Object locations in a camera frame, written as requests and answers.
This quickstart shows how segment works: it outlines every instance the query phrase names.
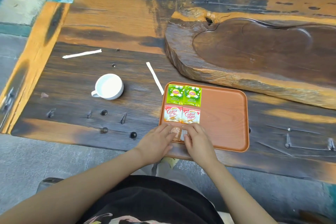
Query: gray floor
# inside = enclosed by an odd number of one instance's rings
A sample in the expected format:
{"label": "gray floor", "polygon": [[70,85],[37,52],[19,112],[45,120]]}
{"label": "gray floor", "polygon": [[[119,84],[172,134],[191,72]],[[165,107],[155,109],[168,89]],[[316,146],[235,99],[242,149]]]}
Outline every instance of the gray floor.
{"label": "gray floor", "polygon": [[[0,90],[25,42],[24,37],[0,34]],[[0,134],[0,213],[34,195],[44,178],[67,178],[121,153]],[[214,184],[194,162],[180,160],[174,168],[186,172],[218,210],[225,210]],[[336,216],[332,185],[235,168],[229,171],[275,217],[296,217],[299,209]]]}

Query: white ceramic cup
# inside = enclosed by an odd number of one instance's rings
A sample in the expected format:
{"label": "white ceramic cup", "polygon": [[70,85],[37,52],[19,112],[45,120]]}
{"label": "white ceramic cup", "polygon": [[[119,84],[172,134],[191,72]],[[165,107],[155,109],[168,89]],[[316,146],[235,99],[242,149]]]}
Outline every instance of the white ceramic cup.
{"label": "white ceramic cup", "polygon": [[124,91],[124,84],[116,74],[104,74],[98,79],[94,88],[95,90],[91,92],[93,97],[112,100],[120,97]]}

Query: hand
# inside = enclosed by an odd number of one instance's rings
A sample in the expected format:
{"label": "hand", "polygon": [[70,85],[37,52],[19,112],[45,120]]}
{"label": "hand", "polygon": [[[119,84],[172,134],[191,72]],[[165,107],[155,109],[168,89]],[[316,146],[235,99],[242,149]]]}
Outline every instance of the hand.
{"label": "hand", "polygon": [[139,151],[144,166],[156,163],[173,148],[169,145],[176,133],[170,133],[173,126],[161,124],[150,130],[134,148]]}
{"label": "hand", "polygon": [[183,126],[182,129],[188,131],[188,134],[184,134],[188,153],[201,168],[206,170],[218,161],[212,142],[201,125],[192,123]]}

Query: cup handle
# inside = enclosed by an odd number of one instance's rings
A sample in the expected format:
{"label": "cup handle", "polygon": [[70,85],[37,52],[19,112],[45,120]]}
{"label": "cup handle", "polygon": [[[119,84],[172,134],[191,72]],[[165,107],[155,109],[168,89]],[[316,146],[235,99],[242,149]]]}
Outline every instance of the cup handle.
{"label": "cup handle", "polygon": [[99,98],[96,90],[91,92],[91,96],[93,96],[94,98]]}

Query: coffee-mate logo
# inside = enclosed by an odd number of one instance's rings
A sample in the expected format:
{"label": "coffee-mate logo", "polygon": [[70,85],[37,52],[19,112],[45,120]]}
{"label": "coffee-mate logo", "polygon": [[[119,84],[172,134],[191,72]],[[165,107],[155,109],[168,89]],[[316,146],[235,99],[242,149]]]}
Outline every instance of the coffee-mate logo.
{"label": "coffee-mate logo", "polygon": [[189,95],[191,95],[191,96],[195,96],[195,95],[196,95],[196,92],[193,91],[193,90],[191,90],[191,91],[189,91]]}
{"label": "coffee-mate logo", "polygon": [[179,112],[179,109],[176,108],[176,107],[172,107],[170,109],[167,109],[167,114],[169,114],[170,118],[177,116],[178,112]]}
{"label": "coffee-mate logo", "polygon": [[180,91],[178,89],[173,89],[173,94],[177,96],[178,94],[180,94]]}
{"label": "coffee-mate logo", "polygon": [[195,111],[187,111],[184,113],[184,115],[187,117],[187,120],[195,120],[197,112]]}

